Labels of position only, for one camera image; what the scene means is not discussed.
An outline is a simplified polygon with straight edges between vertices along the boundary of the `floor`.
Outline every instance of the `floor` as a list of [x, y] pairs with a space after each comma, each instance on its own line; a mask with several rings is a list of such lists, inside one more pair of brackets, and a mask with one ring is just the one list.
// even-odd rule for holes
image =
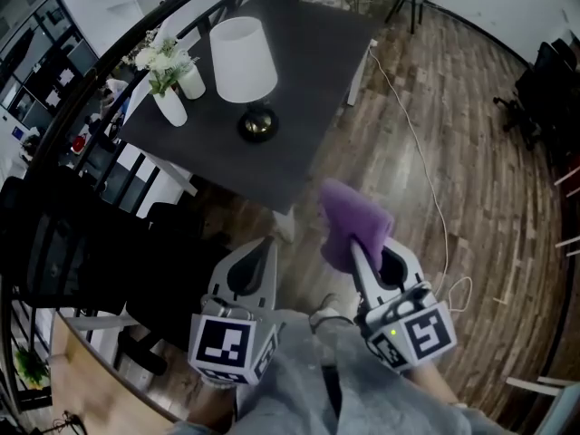
[[[377, 5], [372, 12], [385, 15]], [[483, 35], [426, 9], [409, 34], [410, 11], [395, 15], [373, 52], [407, 108], [428, 163], [449, 231], [449, 269], [442, 278], [445, 244], [421, 158], [395, 96], [369, 59], [358, 102], [339, 111], [295, 205], [296, 240], [279, 240], [280, 307], [311, 312], [329, 292], [352, 316], [358, 305], [353, 281], [321, 258], [324, 222], [317, 194], [325, 178], [348, 183], [394, 215], [394, 237], [418, 256], [440, 299], [455, 281], [473, 279], [464, 313], [454, 313], [459, 345], [439, 368], [459, 398], [508, 423], [518, 391], [508, 376], [534, 380], [551, 344], [563, 297], [559, 194], [540, 147], [529, 152], [517, 130], [506, 134], [503, 112], [492, 103], [509, 96], [523, 72], [517, 59]], [[238, 246], [273, 230], [268, 211], [209, 186], [189, 202], [207, 213], [207, 233], [225, 231]], [[468, 285], [451, 295], [462, 308]], [[183, 353], [166, 346], [169, 371], [142, 386], [180, 417], [195, 398], [198, 379]], [[126, 374], [139, 376], [125, 362]]]

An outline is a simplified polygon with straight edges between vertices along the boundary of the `black chair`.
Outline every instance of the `black chair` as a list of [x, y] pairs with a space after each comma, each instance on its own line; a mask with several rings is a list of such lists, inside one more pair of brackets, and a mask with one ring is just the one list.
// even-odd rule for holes
[[[565, 50], [560, 43], [558, 45], [560, 50]], [[561, 152], [569, 141], [566, 137], [573, 132], [570, 101], [575, 75], [571, 64], [575, 66], [575, 63], [570, 53], [564, 57], [552, 45], [543, 42], [534, 66], [516, 82], [517, 98], [511, 101], [493, 99], [495, 104], [507, 107], [509, 120], [504, 131], [519, 126], [529, 150], [542, 140], [550, 153]]]
[[570, 48], [570, 45], [568, 45], [562, 39], [556, 39], [555, 41], [552, 42], [552, 46], [556, 49], [556, 51], [560, 54], [560, 56], [564, 58], [565, 62], [568, 63], [570, 69], [572, 71], [575, 71], [577, 60], [576, 55]]
[[[150, 371], [166, 364], [150, 352], [160, 339], [187, 350], [214, 266], [229, 250], [202, 240], [203, 217], [154, 204], [140, 219], [101, 200], [72, 169], [60, 167], [35, 192], [17, 178], [0, 192], [0, 274], [31, 307], [129, 314], [151, 330], [120, 351]], [[43, 198], [32, 198], [43, 195]]]

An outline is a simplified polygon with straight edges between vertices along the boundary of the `white lamp shade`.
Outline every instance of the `white lamp shade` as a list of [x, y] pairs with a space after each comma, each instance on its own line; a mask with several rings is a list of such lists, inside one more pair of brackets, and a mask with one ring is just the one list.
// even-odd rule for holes
[[278, 74], [264, 28], [251, 17], [232, 18], [209, 33], [217, 93], [232, 103], [250, 103], [276, 87]]

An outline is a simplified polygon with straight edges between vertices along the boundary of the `green leaves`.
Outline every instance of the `green leaves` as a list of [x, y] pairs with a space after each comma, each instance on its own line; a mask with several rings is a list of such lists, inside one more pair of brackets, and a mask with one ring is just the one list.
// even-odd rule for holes
[[18, 348], [15, 358], [18, 374], [32, 388], [43, 388], [43, 380], [48, 377], [48, 366], [40, 359], [40, 356], [34, 351]]
[[159, 52], [164, 53], [170, 57], [173, 54], [173, 47], [175, 47], [176, 44], [177, 41], [175, 39], [163, 39], [161, 47], [159, 48]]
[[165, 91], [178, 81], [179, 77], [185, 72], [186, 67], [187, 65], [179, 65], [164, 72], [151, 71], [151, 74], [155, 76], [155, 80], [151, 79], [149, 81], [151, 93], [164, 97]]

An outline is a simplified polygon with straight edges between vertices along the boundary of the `black lamp base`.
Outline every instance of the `black lamp base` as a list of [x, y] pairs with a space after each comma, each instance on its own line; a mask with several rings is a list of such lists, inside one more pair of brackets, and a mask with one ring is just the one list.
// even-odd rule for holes
[[262, 104], [251, 103], [237, 123], [237, 131], [242, 139], [259, 143], [276, 135], [279, 120], [276, 114]]

